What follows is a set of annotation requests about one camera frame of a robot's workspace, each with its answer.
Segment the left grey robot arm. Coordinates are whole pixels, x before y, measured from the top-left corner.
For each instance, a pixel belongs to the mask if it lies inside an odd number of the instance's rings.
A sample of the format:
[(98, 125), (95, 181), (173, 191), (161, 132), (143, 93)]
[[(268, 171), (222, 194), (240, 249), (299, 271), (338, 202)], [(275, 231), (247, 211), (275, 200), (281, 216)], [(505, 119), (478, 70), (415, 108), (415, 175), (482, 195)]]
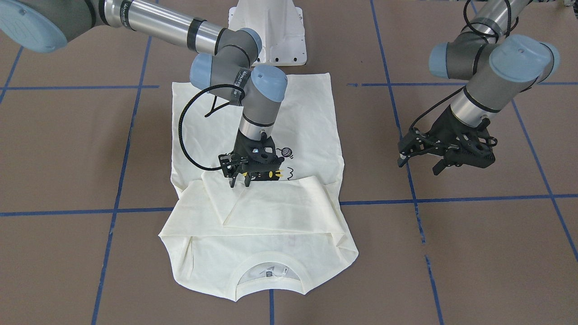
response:
[(431, 74), (466, 80), (450, 94), (448, 107), (427, 132), (415, 123), (398, 143), (399, 167), (411, 157), (440, 156), (432, 172), (471, 165), (487, 168), (495, 162), (496, 138), (487, 130), (490, 120), (518, 93), (551, 76), (560, 55), (555, 46), (512, 34), (527, 0), (489, 0), (452, 42), (435, 46), (429, 56)]

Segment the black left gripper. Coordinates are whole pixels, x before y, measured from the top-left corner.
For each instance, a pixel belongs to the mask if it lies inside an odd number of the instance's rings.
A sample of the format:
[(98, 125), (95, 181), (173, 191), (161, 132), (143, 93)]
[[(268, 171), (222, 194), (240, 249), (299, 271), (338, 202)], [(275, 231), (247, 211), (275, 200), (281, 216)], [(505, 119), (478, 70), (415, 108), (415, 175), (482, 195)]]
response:
[(478, 127), (469, 127), (460, 122), (448, 107), (428, 132), (410, 128), (398, 143), (398, 167), (402, 168), (413, 156), (433, 154), (442, 157), (432, 167), (436, 176), (453, 165), (487, 168), (495, 162), (493, 147), (497, 145), (497, 139), (487, 131), (489, 124), (490, 120), (483, 118)]

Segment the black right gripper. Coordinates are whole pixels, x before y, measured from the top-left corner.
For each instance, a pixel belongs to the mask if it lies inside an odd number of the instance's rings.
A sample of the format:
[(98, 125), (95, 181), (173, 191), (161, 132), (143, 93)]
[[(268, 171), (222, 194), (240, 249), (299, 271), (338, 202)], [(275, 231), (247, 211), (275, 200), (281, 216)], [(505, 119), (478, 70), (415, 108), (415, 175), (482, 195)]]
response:
[(271, 136), (263, 134), (259, 140), (252, 140), (237, 132), (233, 151), (219, 155), (223, 175), (234, 188), (237, 175), (244, 175), (244, 185), (250, 186), (252, 179), (280, 179), (283, 157), (276, 154)]

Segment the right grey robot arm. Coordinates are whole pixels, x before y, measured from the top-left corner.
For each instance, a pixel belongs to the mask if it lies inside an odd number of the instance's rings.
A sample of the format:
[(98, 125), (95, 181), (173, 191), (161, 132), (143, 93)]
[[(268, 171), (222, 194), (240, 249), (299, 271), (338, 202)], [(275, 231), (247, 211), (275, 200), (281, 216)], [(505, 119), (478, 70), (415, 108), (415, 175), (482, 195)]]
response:
[(51, 53), (98, 25), (124, 27), (197, 53), (190, 69), (198, 94), (179, 117), (179, 144), (197, 168), (210, 171), (188, 154), (182, 124), (198, 98), (206, 93), (225, 99), (225, 105), (243, 107), (232, 152), (219, 155), (219, 170), (235, 185), (281, 177), (284, 157), (277, 156), (272, 139), (288, 78), (275, 66), (255, 65), (261, 52), (260, 36), (251, 28), (233, 31), (199, 17), (175, 12), (146, 0), (3, 0), (1, 30), (25, 49)]

